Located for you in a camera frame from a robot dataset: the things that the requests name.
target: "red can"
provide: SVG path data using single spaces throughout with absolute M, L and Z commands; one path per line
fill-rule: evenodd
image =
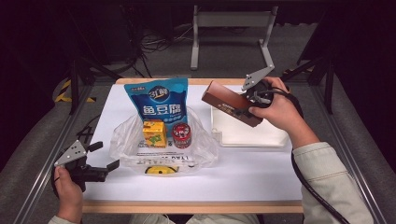
M 177 123 L 172 128 L 175 147 L 186 148 L 191 145 L 191 128 L 187 123 Z

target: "small yellow package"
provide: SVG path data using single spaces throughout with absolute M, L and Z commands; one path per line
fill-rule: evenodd
M 166 127 L 163 121 L 144 121 L 143 135 L 149 147 L 166 147 Z

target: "white sleeve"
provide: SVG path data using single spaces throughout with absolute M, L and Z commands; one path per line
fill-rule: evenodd
M 69 222 L 67 220 L 64 220 L 60 217 L 53 217 L 50 221 L 49 224 L 76 224 L 74 222 Z
M 355 180 L 329 144 L 299 147 L 293 154 L 305 180 L 349 223 L 374 223 Z M 305 187 L 302 187 L 302 194 L 305 224 L 338 223 Z

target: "white tray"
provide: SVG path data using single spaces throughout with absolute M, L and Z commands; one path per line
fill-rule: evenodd
M 266 119 L 252 128 L 212 106 L 212 135 L 223 147 L 283 147 L 288 134 Z

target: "transparent plastic bag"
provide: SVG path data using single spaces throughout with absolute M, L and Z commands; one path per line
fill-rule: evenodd
M 218 160 L 219 143 L 204 129 L 198 116 L 189 107 L 187 114 L 191 127 L 191 145 L 187 150 L 174 147 L 143 148 L 143 121 L 136 114 L 114 130 L 110 142 L 110 157 L 120 160 L 121 165 L 131 167 L 139 174 L 190 173 L 202 167 L 210 167 Z M 186 155 L 173 156 L 175 153 Z

